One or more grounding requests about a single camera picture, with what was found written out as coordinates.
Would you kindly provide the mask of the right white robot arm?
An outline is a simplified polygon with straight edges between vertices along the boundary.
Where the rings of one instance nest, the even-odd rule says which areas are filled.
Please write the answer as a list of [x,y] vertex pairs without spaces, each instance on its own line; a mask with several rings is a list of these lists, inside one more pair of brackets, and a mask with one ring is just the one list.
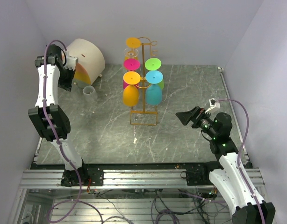
[[192,122],[193,129],[200,129],[209,136],[211,152],[221,168],[201,171],[201,181],[211,183],[227,203],[234,224],[271,224],[275,216],[272,202],[267,203],[258,192],[240,159],[240,153],[230,137],[232,118],[220,112],[214,119],[205,109],[196,106],[187,112],[176,113],[182,125]]

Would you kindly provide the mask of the clear wine glass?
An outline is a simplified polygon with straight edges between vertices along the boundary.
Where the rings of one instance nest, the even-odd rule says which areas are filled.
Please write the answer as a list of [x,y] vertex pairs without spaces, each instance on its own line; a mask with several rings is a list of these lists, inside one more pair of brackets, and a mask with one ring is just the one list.
[[126,48],[124,50],[124,59],[130,59],[130,58],[134,58],[134,59],[138,59],[138,50],[135,48]]
[[85,101],[90,103],[93,103],[98,98],[95,88],[91,85],[83,88],[83,96]]

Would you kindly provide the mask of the pink plastic wine glass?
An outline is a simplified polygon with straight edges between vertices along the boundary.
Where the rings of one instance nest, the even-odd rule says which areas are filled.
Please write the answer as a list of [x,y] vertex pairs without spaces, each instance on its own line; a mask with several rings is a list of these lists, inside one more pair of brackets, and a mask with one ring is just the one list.
[[141,76],[136,70],[139,69],[140,62],[137,59],[129,58],[124,61],[123,66],[127,70],[123,75],[123,88],[139,84]]

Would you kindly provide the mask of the yellow wine glass back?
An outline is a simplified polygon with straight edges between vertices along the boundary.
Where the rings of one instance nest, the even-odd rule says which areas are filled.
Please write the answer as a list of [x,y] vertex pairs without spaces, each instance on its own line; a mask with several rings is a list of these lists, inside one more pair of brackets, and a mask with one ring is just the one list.
[[136,85],[141,81],[141,76],[135,71],[128,71],[123,75],[123,81],[127,84],[123,90],[123,103],[128,107],[136,106],[139,99],[139,90]]

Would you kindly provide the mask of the yellow wine glass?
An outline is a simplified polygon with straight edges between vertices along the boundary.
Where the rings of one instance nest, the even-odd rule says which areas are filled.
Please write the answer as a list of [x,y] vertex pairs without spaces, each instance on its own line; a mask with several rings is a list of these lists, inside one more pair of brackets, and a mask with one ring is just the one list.
[[128,107],[136,106],[139,99],[139,90],[136,85],[141,81],[141,76],[135,71],[128,71],[123,75],[123,81],[127,84],[123,90],[123,103]]
[[127,48],[138,49],[139,46],[141,45],[140,40],[138,38],[135,38],[135,37],[128,38],[125,43],[126,43]]

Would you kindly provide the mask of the yellow wine glass front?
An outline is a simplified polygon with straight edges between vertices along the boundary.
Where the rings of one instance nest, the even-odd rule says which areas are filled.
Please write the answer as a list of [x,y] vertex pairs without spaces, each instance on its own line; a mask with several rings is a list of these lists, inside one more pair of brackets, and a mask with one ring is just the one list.
[[140,40],[138,38],[135,38],[135,37],[128,38],[125,43],[126,43],[127,48],[138,49],[139,46],[141,45]]

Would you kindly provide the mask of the green plastic wine glass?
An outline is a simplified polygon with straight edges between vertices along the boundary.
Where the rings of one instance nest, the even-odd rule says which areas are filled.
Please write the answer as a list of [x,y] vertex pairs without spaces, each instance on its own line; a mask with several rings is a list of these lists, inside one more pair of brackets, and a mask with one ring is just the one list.
[[157,84],[161,89],[164,88],[164,75],[159,71],[162,62],[158,58],[150,58],[145,62],[145,68],[148,72],[145,75],[145,79],[150,84]]

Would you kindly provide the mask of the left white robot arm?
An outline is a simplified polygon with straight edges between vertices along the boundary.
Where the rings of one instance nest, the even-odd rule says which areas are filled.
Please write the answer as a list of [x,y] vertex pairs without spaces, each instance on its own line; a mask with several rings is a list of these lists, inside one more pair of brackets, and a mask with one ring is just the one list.
[[78,58],[71,56],[65,46],[56,45],[56,41],[48,44],[44,55],[35,60],[38,97],[35,107],[28,110],[39,136],[57,149],[64,162],[61,185],[66,187],[82,186],[89,181],[86,165],[69,138],[69,118],[58,104],[58,89],[72,90],[77,62]]

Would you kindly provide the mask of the blue plastic wine glass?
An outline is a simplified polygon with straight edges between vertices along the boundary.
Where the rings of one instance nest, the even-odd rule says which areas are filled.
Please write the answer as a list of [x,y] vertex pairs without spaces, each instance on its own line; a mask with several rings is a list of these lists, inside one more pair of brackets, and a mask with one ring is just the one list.
[[146,102],[150,105],[158,105],[162,101],[162,89],[158,85],[163,80],[163,74],[158,70],[149,71],[146,81],[150,86],[146,90]]

